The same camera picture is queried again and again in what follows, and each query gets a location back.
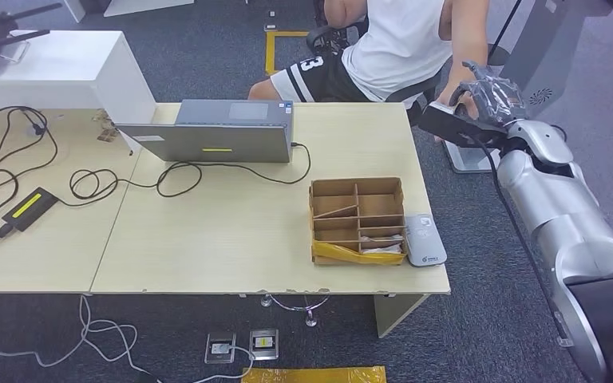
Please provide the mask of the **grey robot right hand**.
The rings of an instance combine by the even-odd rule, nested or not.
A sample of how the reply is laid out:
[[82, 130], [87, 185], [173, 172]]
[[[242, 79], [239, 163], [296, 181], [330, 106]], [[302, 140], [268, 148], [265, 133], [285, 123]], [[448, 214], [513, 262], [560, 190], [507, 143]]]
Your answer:
[[515, 120], [526, 120], [529, 113], [520, 89], [513, 81], [498, 77], [487, 66], [475, 61], [463, 61], [462, 65], [474, 76], [473, 81], [462, 81], [449, 99], [450, 107], [457, 107], [467, 93], [477, 109], [478, 118], [484, 124], [504, 127]]

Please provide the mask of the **person's left hand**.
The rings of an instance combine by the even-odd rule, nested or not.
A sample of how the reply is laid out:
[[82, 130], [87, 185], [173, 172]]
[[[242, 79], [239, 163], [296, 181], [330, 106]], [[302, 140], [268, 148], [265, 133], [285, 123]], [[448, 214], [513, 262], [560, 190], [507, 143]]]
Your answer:
[[[451, 102], [451, 99], [454, 94], [460, 91], [460, 96], [458, 97], [455, 103]], [[476, 107], [475, 101], [473, 100], [473, 96], [469, 91], [462, 92], [461, 84], [459, 82], [450, 82], [448, 83], [441, 94], [436, 99], [437, 102], [446, 105], [448, 107], [456, 107], [457, 105], [464, 105], [467, 114], [474, 120], [477, 120], [479, 117], [479, 112]]]

